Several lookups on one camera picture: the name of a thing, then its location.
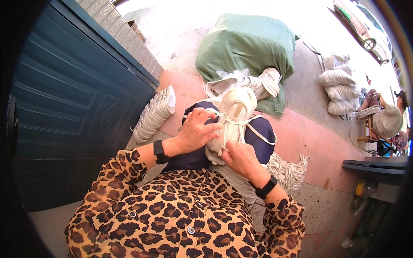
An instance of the license plate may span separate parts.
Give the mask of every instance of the license plate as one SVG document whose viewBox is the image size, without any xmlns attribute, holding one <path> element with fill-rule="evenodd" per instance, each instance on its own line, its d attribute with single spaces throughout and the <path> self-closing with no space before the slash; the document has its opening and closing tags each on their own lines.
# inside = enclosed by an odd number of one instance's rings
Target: license plate
<svg viewBox="0 0 413 258">
<path fill-rule="evenodd" d="M 342 11 L 343 14 L 344 14 L 348 19 L 351 19 L 351 15 L 349 15 L 349 13 L 348 13 L 346 10 L 344 10 L 343 7 L 340 7 L 340 11 Z"/>
</svg>

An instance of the black wristband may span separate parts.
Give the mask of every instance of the black wristband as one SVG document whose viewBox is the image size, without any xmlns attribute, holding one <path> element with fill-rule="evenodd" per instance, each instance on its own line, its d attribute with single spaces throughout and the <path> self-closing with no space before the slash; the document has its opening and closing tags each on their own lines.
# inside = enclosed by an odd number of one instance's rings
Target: black wristband
<svg viewBox="0 0 413 258">
<path fill-rule="evenodd" d="M 154 155 L 158 158 L 156 160 L 157 164 L 165 164 L 169 161 L 169 157 L 164 154 L 162 140 L 154 141 Z"/>
<path fill-rule="evenodd" d="M 271 190 L 277 185 L 277 182 L 277 179 L 273 175 L 271 175 L 270 181 L 268 181 L 268 183 L 262 189 L 255 187 L 251 182 L 249 183 L 255 189 L 255 194 L 259 198 L 265 200 L 267 194 L 269 194 Z"/>
</svg>

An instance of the white car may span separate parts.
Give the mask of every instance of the white car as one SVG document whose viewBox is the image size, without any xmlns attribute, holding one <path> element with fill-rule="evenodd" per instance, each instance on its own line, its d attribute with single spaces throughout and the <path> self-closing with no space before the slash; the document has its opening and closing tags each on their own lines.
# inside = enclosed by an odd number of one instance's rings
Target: white car
<svg viewBox="0 0 413 258">
<path fill-rule="evenodd" d="M 372 51 L 380 65 L 392 59 L 392 45 L 376 17 L 364 6 L 350 0 L 334 0 L 334 10 L 343 16 L 356 32 L 361 45 Z"/>
</svg>

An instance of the white plastic bag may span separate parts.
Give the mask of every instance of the white plastic bag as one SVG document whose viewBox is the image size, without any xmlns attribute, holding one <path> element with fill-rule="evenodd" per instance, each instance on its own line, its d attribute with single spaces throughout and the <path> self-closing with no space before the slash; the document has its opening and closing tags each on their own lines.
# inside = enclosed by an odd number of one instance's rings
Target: white plastic bag
<svg viewBox="0 0 413 258">
<path fill-rule="evenodd" d="M 355 112 L 358 109 L 358 99 L 352 99 L 350 101 L 330 101 L 328 104 L 328 113 L 332 115 L 344 115 L 351 112 Z"/>
<path fill-rule="evenodd" d="M 320 81 L 326 87 L 340 85 L 349 85 L 352 87 L 356 86 L 356 82 L 353 80 L 353 77 L 345 71 L 339 69 L 325 71 L 320 75 Z"/>
<path fill-rule="evenodd" d="M 352 86 L 326 87 L 328 97 L 331 99 L 328 105 L 328 113 L 332 115 L 344 115 L 357 111 L 360 106 L 358 96 L 360 90 Z"/>
<path fill-rule="evenodd" d="M 325 91 L 328 97 L 334 101 L 357 99 L 360 94 L 357 88 L 349 86 L 326 87 Z"/>
<path fill-rule="evenodd" d="M 350 55 L 340 52 L 333 52 L 323 57 L 323 64 L 326 71 L 332 70 L 334 67 L 339 66 L 350 60 Z"/>
<path fill-rule="evenodd" d="M 356 71 L 355 68 L 352 66 L 351 61 L 347 61 L 345 63 L 342 63 L 338 66 L 333 67 L 334 70 L 343 70 L 345 71 L 348 75 L 353 76 L 353 73 Z"/>
<path fill-rule="evenodd" d="M 225 71 L 216 71 L 221 80 L 214 82 L 208 82 L 204 85 L 205 94 L 209 98 L 219 97 L 222 98 L 229 89 L 240 88 L 244 82 L 244 77 L 248 75 L 249 70 L 235 70 L 232 73 Z"/>
</svg>

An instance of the blue door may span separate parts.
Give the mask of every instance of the blue door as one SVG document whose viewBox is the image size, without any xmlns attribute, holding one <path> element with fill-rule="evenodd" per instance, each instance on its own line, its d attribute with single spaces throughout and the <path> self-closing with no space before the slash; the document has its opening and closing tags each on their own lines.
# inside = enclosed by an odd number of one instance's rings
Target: blue door
<svg viewBox="0 0 413 258">
<path fill-rule="evenodd" d="M 13 173 L 27 211 L 83 198 L 102 164 L 124 149 L 153 78 L 61 2 L 46 7 L 14 76 L 19 120 Z"/>
</svg>

